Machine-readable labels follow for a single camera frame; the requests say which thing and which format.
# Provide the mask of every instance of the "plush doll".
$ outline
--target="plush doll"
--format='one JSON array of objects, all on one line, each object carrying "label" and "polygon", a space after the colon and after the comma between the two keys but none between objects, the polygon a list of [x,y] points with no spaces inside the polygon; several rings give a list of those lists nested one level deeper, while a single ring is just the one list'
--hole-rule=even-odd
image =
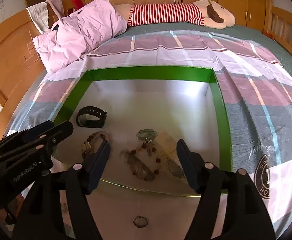
[{"label": "plush doll", "polygon": [[235,25],[235,17],[233,14],[220,6],[215,1],[201,0],[193,3],[202,12],[204,26],[215,29],[223,29]]},{"label": "plush doll", "polygon": [[189,22],[223,29],[235,24],[235,17],[218,3],[201,0],[192,4],[114,5],[128,26],[152,23]]}]

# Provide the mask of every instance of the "bed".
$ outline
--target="bed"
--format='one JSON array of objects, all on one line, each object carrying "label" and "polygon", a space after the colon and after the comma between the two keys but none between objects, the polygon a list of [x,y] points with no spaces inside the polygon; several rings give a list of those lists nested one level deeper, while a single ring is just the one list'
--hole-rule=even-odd
[{"label": "bed", "polygon": [[[37,35],[34,26],[25,11],[17,18],[21,20],[0,36],[1,41],[8,42],[10,38],[8,41],[5,38],[12,37],[10,33],[22,32],[25,44],[21,42],[21,47],[23,52],[28,49],[32,57],[30,62],[25,57],[27,67],[17,74],[17,82],[7,90],[4,87],[0,90],[3,90],[0,103],[4,106],[0,114],[0,138],[46,120],[55,123],[66,120],[75,110],[75,97],[83,93],[78,84],[82,84],[87,70],[131,65],[210,67],[216,73],[228,116],[230,169],[244,168],[255,180],[256,168],[267,158],[271,183],[267,193],[263,190],[264,202],[277,236],[289,226],[292,221],[292,56],[276,41],[238,25],[223,30],[188,23],[131,27],[66,68],[39,79],[6,128],[21,98],[44,70],[36,52],[27,46],[32,44],[32,35]],[[8,46],[2,44],[0,52],[3,54]]]}]

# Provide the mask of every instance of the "bedsheet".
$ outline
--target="bedsheet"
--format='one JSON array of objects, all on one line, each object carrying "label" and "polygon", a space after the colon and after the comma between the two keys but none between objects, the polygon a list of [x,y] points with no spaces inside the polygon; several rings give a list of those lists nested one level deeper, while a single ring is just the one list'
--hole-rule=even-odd
[{"label": "bedsheet", "polygon": [[[278,237],[292,221],[292,77],[269,49],[254,41],[190,30],[111,39],[46,75],[10,133],[54,120],[86,70],[131,65],[214,69],[231,131],[232,169],[246,169],[255,181]],[[258,167],[266,164],[267,172],[260,172]]]},{"label": "bedsheet", "polygon": [[263,47],[268,48],[279,61],[284,69],[292,76],[292,56],[276,41],[273,41],[263,35],[260,31],[247,28],[241,25],[234,25],[230,28],[212,29],[205,26],[190,24],[190,23],[161,23],[161,24],[148,24],[132,28],[127,28],[127,31],[117,36],[121,38],[125,36],[146,34],[152,32],[160,32],[165,30],[192,30],[200,32],[213,32],[219,34],[226,34],[230,37],[238,38],[241,40],[255,41]]}]

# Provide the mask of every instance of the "beaded bracelet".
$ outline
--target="beaded bracelet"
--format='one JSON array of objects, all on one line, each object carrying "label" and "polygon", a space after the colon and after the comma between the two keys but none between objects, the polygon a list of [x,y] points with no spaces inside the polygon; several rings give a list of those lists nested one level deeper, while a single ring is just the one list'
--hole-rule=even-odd
[{"label": "beaded bracelet", "polygon": [[96,143],[98,138],[101,138],[102,140],[106,140],[110,143],[110,136],[108,135],[107,132],[100,130],[96,133],[93,133],[81,145],[81,152],[82,152],[83,159],[85,159],[89,154],[96,152],[98,150],[98,148],[94,149],[94,144]]},{"label": "beaded bracelet", "polygon": [[[155,147],[153,147],[153,144],[149,142],[149,143],[143,143],[142,145],[137,146],[135,149],[131,150],[130,153],[131,153],[131,155],[135,155],[136,152],[139,152],[142,149],[146,149],[148,157],[151,157],[152,153],[155,153],[157,151],[157,149]],[[160,158],[156,158],[155,161],[156,161],[156,163],[160,163],[161,159]],[[154,174],[158,175],[159,174],[159,170],[158,169],[154,170]]]}]

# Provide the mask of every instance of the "wooden bed frame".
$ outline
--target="wooden bed frame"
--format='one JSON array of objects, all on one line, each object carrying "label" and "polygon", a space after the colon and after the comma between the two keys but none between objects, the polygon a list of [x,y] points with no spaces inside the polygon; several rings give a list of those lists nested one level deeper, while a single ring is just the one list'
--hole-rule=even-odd
[{"label": "wooden bed frame", "polygon": [[[62,2],[66,16],[75,10],[71,0]],[[58,18],[47,8],[51,27]],[[17,105],[45,70],[32,41],[39,34],[26,9],[0,24],[0,140]]]},{"label": "wooden bed frame", "polygon": [[[74,10],[71,0],[62,0],[65,14]],[[84,4],[91,0],[82,0]],[[49,26],[56,20],[51,7]],[[272,6],[272,0],[266,0],[264,31],[292,55],[292,13]],[[27,10],[13,15],[0,24],[0,140],[22,97],[45,69],[39,59],[32,38],[39,35]]]}]

